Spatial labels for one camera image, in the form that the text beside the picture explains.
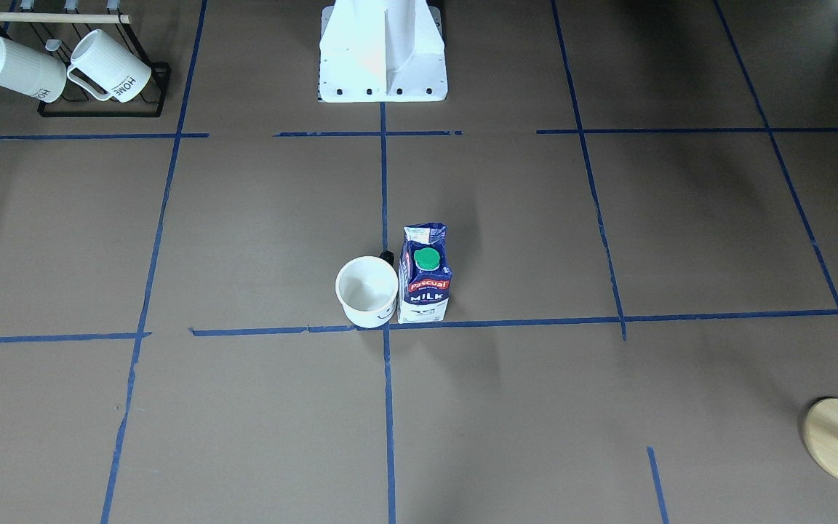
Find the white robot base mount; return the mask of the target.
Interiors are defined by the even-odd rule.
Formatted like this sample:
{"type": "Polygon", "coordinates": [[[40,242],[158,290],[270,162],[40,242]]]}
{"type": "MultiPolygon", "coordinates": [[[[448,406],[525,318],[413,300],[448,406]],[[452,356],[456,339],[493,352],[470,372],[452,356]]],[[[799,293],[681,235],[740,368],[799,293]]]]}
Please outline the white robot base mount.
{"type": "Polygon", "coordinates": [[[323,103],[435,103],[447,98],[442,1],[336,1],[322,10],[323,103]]]}

